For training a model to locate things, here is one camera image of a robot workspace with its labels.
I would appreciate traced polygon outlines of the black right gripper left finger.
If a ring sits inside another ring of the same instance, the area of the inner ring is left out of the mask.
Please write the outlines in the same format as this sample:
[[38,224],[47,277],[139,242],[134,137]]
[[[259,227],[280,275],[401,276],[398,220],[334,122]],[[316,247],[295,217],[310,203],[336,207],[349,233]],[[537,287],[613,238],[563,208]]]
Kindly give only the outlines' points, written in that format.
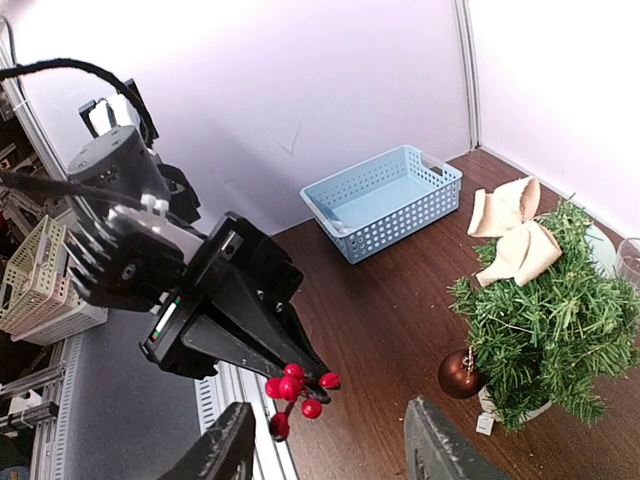
[[255,451],[250,403],[231,403],[159,480],[250,480]]

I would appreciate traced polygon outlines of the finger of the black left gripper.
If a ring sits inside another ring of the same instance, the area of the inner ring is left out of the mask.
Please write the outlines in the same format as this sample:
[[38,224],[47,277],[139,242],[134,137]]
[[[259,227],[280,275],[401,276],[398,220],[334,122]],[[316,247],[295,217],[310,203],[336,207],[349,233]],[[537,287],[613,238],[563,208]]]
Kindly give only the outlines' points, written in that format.
[[239,272],[225,272],[205,290],[182,343],[208,357],[265,378],[297,364],[311,380],[311,394],[331,402],[320,378],[328,366],[315,352],[288,295],[258,286]]

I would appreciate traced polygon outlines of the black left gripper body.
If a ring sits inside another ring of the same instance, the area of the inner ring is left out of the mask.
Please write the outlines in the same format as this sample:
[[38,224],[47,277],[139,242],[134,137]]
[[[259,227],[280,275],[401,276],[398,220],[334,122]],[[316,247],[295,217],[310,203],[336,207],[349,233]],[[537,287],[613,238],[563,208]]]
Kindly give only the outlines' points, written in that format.
[[291,257],[247,219],[228,212],[169,294],[141,349],[165,372],[193,379],[224,361],[265,377],[304,363],[290,300],[303,280]]

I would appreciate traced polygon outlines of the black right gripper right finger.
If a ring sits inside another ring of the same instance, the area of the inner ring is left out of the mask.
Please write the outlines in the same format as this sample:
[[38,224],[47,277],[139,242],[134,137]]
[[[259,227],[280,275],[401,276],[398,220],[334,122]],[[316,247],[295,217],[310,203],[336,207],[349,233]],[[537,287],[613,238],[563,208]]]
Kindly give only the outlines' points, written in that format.
[[404,439],[409,479],[509,479],[422,397],[408,402]]

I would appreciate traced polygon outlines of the white battery box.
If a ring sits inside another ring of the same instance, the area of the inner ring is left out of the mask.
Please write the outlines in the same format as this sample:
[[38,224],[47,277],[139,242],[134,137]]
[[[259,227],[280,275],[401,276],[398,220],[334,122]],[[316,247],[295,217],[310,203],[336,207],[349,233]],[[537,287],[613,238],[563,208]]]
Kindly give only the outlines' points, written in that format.
[[495,420],[496,418],[493,413],[482,412],[477,418],[476,432],[485,436],[490,436],[492,434]]

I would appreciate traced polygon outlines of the beige fabric bow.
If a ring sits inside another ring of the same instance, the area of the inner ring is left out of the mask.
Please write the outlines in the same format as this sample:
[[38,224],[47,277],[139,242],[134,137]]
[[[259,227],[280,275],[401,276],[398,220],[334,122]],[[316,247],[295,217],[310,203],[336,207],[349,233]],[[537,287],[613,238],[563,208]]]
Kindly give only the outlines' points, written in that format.
[[491,193],[475,192],[467,234],[497,241],[494,260],[476,275],[480,286],[512,279],[523,287],[561,257],[554,235],[535,220],[540,199],[539,180],[532,176],[507,182]]

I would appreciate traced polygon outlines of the red berry sprig ornament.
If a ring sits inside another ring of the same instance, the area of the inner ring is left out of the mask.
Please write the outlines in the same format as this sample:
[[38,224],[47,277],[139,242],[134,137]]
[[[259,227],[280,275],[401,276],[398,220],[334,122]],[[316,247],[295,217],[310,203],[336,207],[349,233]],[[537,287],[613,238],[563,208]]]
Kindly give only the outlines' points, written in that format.
[[265,394],[272,400],[287,402],[283,411],[277,411],[269,420],[268,428],[271,438],[276,442],[284,442],[290,433],[289,416],[299,399],[301,413],[309,420],[319,418],[323,412],[323,403],[311,394],[311,380],[305,376],[303,368],[297,364],[288,364],[284,368],[284,376],[270,378],[264,387]]

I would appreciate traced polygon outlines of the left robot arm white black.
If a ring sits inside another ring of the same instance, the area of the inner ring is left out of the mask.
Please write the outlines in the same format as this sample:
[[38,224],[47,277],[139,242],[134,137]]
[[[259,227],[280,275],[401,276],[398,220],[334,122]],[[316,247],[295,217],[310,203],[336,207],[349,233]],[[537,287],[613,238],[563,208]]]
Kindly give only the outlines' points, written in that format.
[[207,236],[172,219],[168,189],[133,126],[85,145],[69,177],[77,193],[107,194],[76,211],[67,244],[76,291],[94,306],[153,312],[140,344],[150,362],[198,380],[221,362],[266,378],[295,364],[305,393],[329,403],[328,367],[291,303],[303,275],[269,235],[234,212]]

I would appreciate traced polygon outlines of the small green christmas tree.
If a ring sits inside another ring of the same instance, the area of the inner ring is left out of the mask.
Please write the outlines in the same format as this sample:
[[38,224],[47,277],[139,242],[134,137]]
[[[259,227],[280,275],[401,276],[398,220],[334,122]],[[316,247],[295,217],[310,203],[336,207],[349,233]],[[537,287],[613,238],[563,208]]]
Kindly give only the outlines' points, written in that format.
[[562,255],[536,279],[480,287],[462,277],[450,288],[453,311],[469,325],[474,367],[509,431],[548,403],[586,424],[598,421],[606,405],[595,379],[623,377],[639,363],[639,295],[628,280],[597,270],[586,240],[591,218],[561,201],[540,223]]

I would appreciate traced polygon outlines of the red brown bauble ornament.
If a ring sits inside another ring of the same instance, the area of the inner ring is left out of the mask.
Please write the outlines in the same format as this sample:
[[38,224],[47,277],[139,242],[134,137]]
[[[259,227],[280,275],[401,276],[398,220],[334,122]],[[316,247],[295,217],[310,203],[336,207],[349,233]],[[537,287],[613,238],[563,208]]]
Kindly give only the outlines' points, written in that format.
[[485,385],[474,356],[464,349],[455,350],[442,360],[437,377],[441,390],[454,399],[468,399]]

